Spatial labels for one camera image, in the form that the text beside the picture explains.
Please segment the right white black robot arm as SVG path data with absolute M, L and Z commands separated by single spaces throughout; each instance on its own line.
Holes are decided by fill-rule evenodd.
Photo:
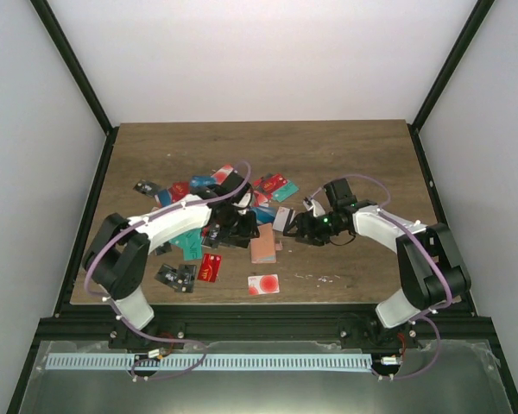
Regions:
M 331 209 L 326 211 L 314 195 L 305 198 L 303 212 L 290 211 L 283 219 L 286 237 L 322 247 L 346 232 L 396 254 L 401 288 L 376 306 L 377 319 L 366 326 L 372 345 L 387 347 L 397 337 L 397 327 L 449 307 L 470 290 L 471 277 L 446 224 L 412 222 L 387 212 L 385 204 L 359 200 L 346 176 L 320 190 Z

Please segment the blue striped card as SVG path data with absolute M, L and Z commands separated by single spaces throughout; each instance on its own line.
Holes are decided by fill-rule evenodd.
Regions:
M 258 225 L 273 223 L 275 221 L 275 217 L 277 215 L 276 208 L 256 206 L 253 207 L 252 210 L 256 214 L 256 222 Z

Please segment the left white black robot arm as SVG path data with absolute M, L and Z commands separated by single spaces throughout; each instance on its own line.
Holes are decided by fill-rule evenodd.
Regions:
M 92 281 L 98 284 L 101 290 L 90 294 L 110 302 L 120 319 L 129 323 L 128 335 L 136 346 L 152 347 L 159 327 L 152 322 L 155 314 L 142 291 L 150 254 L 188 231 L 211 224 L 232 238 L 257 238 L 252 198 L 250 182 L 233 172 L 221 184 L 194 189 L 159 210 L 129 218 L 118 213 L 107 216 L 81 262 L 85 287 Z

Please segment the red vip card front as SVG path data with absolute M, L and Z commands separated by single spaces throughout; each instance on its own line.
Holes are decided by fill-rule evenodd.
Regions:
M 218 278 L 221 262 L 221 255 L 204 254 L 199 267 L 197 279 L 207 283 L 215 283 Z

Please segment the black frame right post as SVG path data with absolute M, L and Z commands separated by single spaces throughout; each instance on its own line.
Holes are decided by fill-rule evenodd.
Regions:
M 411 124 L 413 131 L 420 132 L 426 124 L 428 117 L 431 115 L 436 103 L 439 101 L 494 3 L 495 0 L 476 1 Z

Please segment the black frame left post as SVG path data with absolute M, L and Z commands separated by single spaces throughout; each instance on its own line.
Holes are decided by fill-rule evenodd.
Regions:
M 44 29 L 55 45 L 60 57 L 64 61 L 66 68 L 70 72 L 75 84 L 78 86 L 84 100 L 94 115 L 98 125 L 106 135 L 110 135 L 114 131 L 109 117 L 107 116 L 103 105 L 98 99 L 98 95 L 94 91 L 89 78 L 86 76 L 83 66 L 74 52 L 70 41 L 68 40 L 63 28 L 60 25 L 49 1 L 46 0 L 30 0 L 29 1 L 38 15 Z

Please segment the teal cards centre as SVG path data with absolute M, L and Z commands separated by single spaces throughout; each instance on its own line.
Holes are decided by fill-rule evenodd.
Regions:
M 200 229 L 189 230 L 181 235 L 171 239 L 170 244 L 180 248 L 183 254 L 183 260 L 201 260 L 202 252 L 202 236 Z

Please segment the blue card left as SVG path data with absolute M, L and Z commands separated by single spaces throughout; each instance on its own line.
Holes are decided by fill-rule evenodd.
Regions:
M 155 194 L 155 200 L 161 208 L 173 203 L 172 195 L 168 189 L 163 189 Z

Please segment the white red circle card front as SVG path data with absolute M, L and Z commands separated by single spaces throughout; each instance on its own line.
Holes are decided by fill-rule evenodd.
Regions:
M 249 276 L 248 288 L 250 296 L 279 293 L 280 285 L 278 275 L 266 274 L 258 276 Z

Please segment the white red circle card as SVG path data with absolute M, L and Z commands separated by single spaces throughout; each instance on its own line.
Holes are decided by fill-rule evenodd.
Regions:
M 278 275 L 266 274 L 258 276 L 249 276 L 248 288 L 250 296 L 279 293 L 280 285 Z
M 219 168 L 216 172 L 212 174 L 212 178 L 215 179 L 215 182 L 220 185 L 222 184 L 228 176 L 234 171 L 232 165 L 227 164 Z

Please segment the pink leather card holder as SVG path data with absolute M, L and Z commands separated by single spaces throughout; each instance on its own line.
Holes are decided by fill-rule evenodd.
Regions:
M 275 231 L 272 223 L 258 227 L 259 236 L 250 241 L 250 257 L 252 264 L 274 264 L 277 262 Z

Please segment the black frame post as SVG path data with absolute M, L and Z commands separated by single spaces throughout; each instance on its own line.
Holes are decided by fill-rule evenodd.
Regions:
M 49 1 L 46 0 L 30 0 L 29 1 L 38 15 L 44 29 L 55 45 L 60 57 L 64 61 L 66 68 L 70 72 L 75 84 L 78 86 L 84 100 L 94 115 L 98 125 L 106 135 L 110 135 L 114 131 L 109 117 L 107 116 L 103 105 L 98 99 L 98 95 L 94 91 L 89 78 L 86 76 L 83 66 L 74 52 L 70 41 L 68 40 L 63 28 L 60 25 Z
M 436 103 L 439 101 L 494 3 L 495 0 L 476 1 L 411 124 L 413 131 L 420 132 L 426 124 L 428 117 L 431 115 Z

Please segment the black card far left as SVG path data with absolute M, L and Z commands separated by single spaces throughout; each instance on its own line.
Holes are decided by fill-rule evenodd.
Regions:
M 161 190 L 161 186 L 155 182 L 141 179 L 134 185 L 133 189 L 146 197 L 154 198 Z

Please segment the red card far right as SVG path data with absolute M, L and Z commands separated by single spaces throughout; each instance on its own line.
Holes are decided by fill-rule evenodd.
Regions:
M 286 184 L 287 180 L 281 174 L 267 174 L 260 178 L 258 189 L 265 194 L 272 194 Z

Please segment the white card black stripe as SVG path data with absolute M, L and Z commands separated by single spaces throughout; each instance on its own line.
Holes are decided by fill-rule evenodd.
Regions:
M 273 230 L 283 232 L 294 218 L 295 211 L 287 207 L 279 207 L 275 220 L 273 221 Z

